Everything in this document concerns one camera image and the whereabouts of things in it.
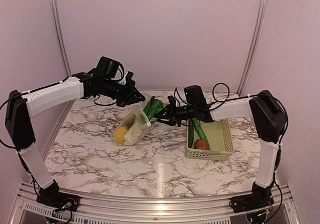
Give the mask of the yellow lemon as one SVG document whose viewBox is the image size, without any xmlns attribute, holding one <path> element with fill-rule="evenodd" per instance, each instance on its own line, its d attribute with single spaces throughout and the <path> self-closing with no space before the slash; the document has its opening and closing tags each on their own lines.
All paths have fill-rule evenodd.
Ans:
<svg viewBox="0 0 320 224">
<path fill-rule="evenodd" d="M 126 127 L 119 127 L 114 131 L 113 138 L 117 143 L 124 143 L 125 142 L 125 135 L 128 132 Z"/>
</svg>

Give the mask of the yellow green lime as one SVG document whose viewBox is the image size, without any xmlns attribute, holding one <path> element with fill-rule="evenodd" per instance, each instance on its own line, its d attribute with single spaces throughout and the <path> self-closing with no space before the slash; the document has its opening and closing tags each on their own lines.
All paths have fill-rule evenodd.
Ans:
<svg viewBox="0 0 320 224">
<path fill-rule="evenodd" d="M 136 119 L 136 115 L 132 114 L 130 116 L 127 116 L 123 123 L 122 123 L 122 126 L 127 128 L 127 129 L 130 129 L 132 127 L 132 125 L 134 124 L 135 122 L 135 119 Z"/>
</svg>

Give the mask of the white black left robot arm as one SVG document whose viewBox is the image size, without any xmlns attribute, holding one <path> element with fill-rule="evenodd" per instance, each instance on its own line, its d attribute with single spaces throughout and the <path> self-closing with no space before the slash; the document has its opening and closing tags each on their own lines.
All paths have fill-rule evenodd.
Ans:
<svg viewBox="0 0 320 224">
<path fill-rule="evenodd" d="M 20 92 L 13 90 L 2 104 L 6 107 L 5 127 L 11 138 L 11 146 L 33 181 L 36 200 L 39 203 L 62 209 L 75 208 L 80 197 L 60 191 L 58 183 L 47 169 L 44 145 L 36 145 L 39 131 L 53 128 L 59 117 L 53 117 L 62 105 L 79 99 L 106 96 L 118 107 L 145 100 L 136 88 L 133 72 L 125 72 L 122 63 L 101 57 L 97 66 L 88 72 L 79 72 L 61 81 Z"/>
</svg>

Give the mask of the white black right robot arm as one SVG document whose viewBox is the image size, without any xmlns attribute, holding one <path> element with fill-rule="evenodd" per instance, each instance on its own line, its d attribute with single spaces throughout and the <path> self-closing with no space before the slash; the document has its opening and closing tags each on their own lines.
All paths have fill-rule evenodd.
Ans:
<svg viewBox="0 0 320 224">
<path fill-rule="evenodd" d="M 271 189 L 276 183 L 275 172 L 281 159 L 280 146 L 289 124 L 281 101 L 268 90 L 255 95 L 215 99 L 212 103 L 207 103 L 198 85 L 186 87 L 184 94 L 186 103 L 183 106 L 176 106 L 174 96 L 168 97 L 169 104 L 155 115 L 160 123 L 181 126 L 183 120 L 193 118 L 204 123 L 245 117 L 254 121 L 261 144 L 258 173 L 251 193 L 231 198 L 230 206 L 234 212 L 239 212 L 272 203 Z"/>
</svg>

